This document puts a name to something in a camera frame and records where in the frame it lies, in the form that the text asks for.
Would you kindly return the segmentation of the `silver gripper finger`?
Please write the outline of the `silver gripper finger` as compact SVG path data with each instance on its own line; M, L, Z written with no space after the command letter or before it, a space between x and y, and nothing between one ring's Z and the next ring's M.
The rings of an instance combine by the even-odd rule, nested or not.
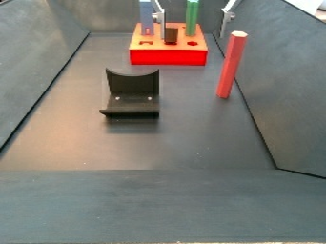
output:
M239 5L241 0L229 0L227 5L221 8L223 18L221 18L221 25L219 30L219 37L224 37L225 25L235 17L233 10Z
M165 11L161 8L157 0L149 0L153 8L152 19L160 24L160 38L164 38L165 33Z

